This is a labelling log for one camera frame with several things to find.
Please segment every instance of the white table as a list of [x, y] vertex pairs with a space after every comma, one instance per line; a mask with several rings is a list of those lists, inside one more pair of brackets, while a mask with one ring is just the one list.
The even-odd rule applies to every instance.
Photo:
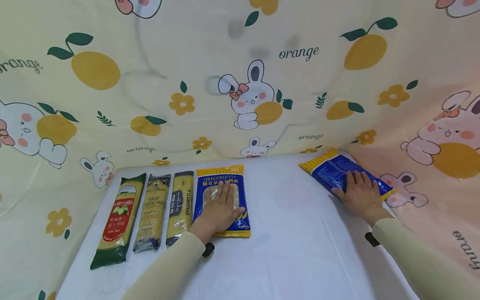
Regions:
[[[185, 287], [186, 300], [417, 299], [383, 247], [364, 238], [370, 227], [350, 213], [298, 163], [318, 154], [272, 156], [194, 165], [121, 169], [83, 241], [57, 300], [120, 299], [166, 250], [133, 253], [122, 264], [91, 271], [90, 263], [120, 186], [120, 178], [174, 174], [198, 168], [244, 164], [249, 239], [214, 238], [215, 251], [201, 258]], [[171, 187], [167, 207], [171, 197]], [[140, 213], [136, 220], [134, 240]]]

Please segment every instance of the beige sleeve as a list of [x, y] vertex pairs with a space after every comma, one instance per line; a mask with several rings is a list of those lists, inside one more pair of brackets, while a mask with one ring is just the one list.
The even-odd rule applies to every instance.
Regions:
[[187, 284], [205, 245], [185, 231], [161, 254], [123, 296], [122, 300], [176, 300]]
[[390, 253], [420, 299], [478, 299], [480, 284], [465, 270], [403, 226], [379, 220], [373, 236]]

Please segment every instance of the pasta package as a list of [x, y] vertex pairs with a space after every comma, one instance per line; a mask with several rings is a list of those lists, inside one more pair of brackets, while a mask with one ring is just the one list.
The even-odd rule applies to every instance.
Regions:
[[110, 210], [90, 270], [127, 260], [130, 236], [146, 177], [147, 174], [144, 173], [134, 178], [121, 179], [119, 192]]
[[230, 185], [235, 189], [232, 210], [235, 210], [237, 207], [245, 207], [245, 211], [227, 230], [217, 232], [214, 235], [220, 237], [250, 237], [250, 221], [248, 219], [245, 188], [243, 185], [243, 165], [235, 165], [225, 168], [199, 169], [197, 170], [197, 174], [197, 198], [195, 201], [193, 220], [202, 214], [207, 202], [208, 194], [210, 194], [212, 200], [215, 199], [215, 195], [218, 191], [218, 182], [220, 180], [223, 182], [230, 180]]
[[378, 182], [382, 200], [385, 201], [389, 195], [396, 192], [391, 186], [376, 178], [351, 159], [338, 153], [336, 149], [329, 150], [322, 156], [299, 164], [299, 166], [307, 171], [329, 192], [332, 192], [332, 188], [338, 188], [345, 192], [347, 189], [347, 171], [353, 173], [355, 170], [365, 172], [370, 180], [376, 180]]
[[175, 173], [168, 217], [167, 246], [173, 245], [192, 225], [193, 171]]
[[148, 178], [144, 205], [140, 215], [140, 225], [135, 243], [133, 244], [133, 252], [158, 250], [158, 247], [160, 247], [169, 186], [170, 175], [150, 175]]

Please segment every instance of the yellow flower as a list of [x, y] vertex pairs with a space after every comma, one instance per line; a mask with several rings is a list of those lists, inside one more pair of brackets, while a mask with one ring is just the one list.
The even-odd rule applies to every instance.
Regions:
[[206, 150], [212, 144], [212, 142], [207, 140], [206, 137], [202, 136], [198, 140], [193, 141], [192, 144], [195, 150], [199, 150], [199, 149]]
[[47, 228], [45, 228], [45, 232], [53, 232], [55, 238], [61, 236], [65, 229], [72, 223], [72, 216], [68, 215], [68, 209], [66, 207], [60, 211], [52, 210], [48, 214], [48, 219], [50, 223], [47, 225]]
[[314, 152], [317, 152], [317, 149], [307, 148], [300, 153], [314, 153]]
[[250, 0], [250, 5], [254, 8], [262, 8], [264, 15], [271, 15], [278, 8], [278, 0]]
[[375, 130], [364, 131], [360, 133], [355, 139], [359, 140], [362, 145], [373, 144], [375, 142], [375, 136], [377, 132]]
[[410, 98], [410, 94], [403, 90], [403, 86], [400, 84], [394, 84], [388, 91], [380, 93], [378, 105], [390, 104], [391, 107], [397, 108], [403, 101], [407, 101]]
[[171, 109], [174, 109], [177, 115], [183, 116], [185, 112], [192, 112], [195, 110], [193, 103], [195, 99], [190, 95], [182, 95], [181, 93], [172, 94], [172, 102], [168, 104]]
[[161, 160], [161, 159], [158, 159], [152, 163], [152, 165], [157, 165], [157, 166], [166, 166], [169, 164], [170, 162], [168, 160]]

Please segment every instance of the red label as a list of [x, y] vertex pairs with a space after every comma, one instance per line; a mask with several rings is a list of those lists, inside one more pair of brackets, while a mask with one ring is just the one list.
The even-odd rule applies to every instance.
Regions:
[[135, 197], [115, 201], [112, 211], [110, 212], [110, 217], [108, 217], [107, 224], [105, 225], [105, 230], [103, 231], [103, 240], [105, 242], [115, 241], [125, 233], [134, 202]]

